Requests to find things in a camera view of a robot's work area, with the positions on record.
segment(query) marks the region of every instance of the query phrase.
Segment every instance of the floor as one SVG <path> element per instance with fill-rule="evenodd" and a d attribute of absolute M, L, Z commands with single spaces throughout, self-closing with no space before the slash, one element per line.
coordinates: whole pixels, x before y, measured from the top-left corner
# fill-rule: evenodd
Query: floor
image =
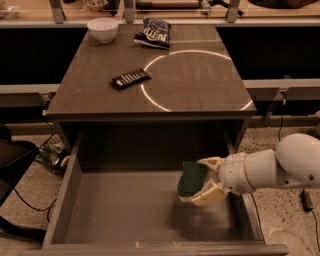
<path fill-rule="evenodd" d="M 316 126 L 290 126 L 281 129 L 283 138 L 292 133 L 317 135 Z M 40 146 L 48 134 L 25 134 L 19 131 L 14 139 L 29 140 Z M 278 143 L 279 127 L 251 125 L 241 143 L 240 150 L 246 153 L 275 148 Z M 23 176 L 16 189 L 21 196 L 36 208 L 47 208 L 57 198 L 63 177 L 52 173 L 38 163 L 33 163 Z M 260 189 L 253 196 L 261 219 L 262 232 L 267 244 L 284 243 L 290 256 L 319 255 L 317 248 L 316 223 L 311 212 L 303 211 L 299 194 L 302 189 L 276 190 Z M 320 189 L 307 189 L 311 194 L 314 213 L 320 222 Z M 11 193 L 0 209 L 0 215 L 12 223 L 22 226 L 46 229 L 47 213 L 37 212 L 27 207 L 16 195 Z M 16 256 L 20 251 L 40 249 L 41 243 L 18 239 L 0 233 L 0 256 Z"/>

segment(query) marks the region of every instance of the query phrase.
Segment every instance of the white bowl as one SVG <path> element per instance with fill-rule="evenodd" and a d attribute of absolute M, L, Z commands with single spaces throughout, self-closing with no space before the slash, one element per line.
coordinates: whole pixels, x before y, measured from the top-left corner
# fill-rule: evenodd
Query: white bowl
<path fill-rule="evenodd" d="M 111 42 L 118 33 L 119 23 L 112 18 L 98 18 L 88 22 L 91 35 L 101 43 Z"/>

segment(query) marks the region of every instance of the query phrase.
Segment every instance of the table top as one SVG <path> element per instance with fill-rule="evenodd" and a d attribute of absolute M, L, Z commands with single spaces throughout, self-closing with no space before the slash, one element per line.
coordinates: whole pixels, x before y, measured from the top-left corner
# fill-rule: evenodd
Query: table top
<path fill-rule="evenodd" d="M 143 25 L 121 24 L 114 41 L 87 33 L 58 91 L 51 119 L 253 115 L 255 106 L 213 25 L 172 25 L 170 49 L 134 43 Z M 151 80 L 123 90 L 111 79 L 144 68 Z"/>

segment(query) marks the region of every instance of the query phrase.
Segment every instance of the open drawer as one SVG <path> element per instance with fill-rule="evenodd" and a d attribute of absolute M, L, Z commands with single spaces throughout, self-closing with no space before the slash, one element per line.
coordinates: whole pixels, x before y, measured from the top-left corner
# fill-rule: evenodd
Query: open drawer
<path fill-rule="evenodd" d="M 181 203 L 182 168 L 85 168 L 88 136 L 76 140 L 42 250 L 22 255 L 288 253 L 263 242 L 246 196 L 199 208 Z"/>

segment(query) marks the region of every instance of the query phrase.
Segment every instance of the green sponge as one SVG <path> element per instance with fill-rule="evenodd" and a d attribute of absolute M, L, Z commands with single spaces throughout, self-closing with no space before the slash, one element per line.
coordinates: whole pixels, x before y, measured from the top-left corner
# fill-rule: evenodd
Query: green sponge
<path fill-rule="evenodd" d="M 207 178 L 207 166 L 195 162 L 183 162 L 183 173 L 178 183 L 180 197 L 190 197 L 199 192 Z"/>

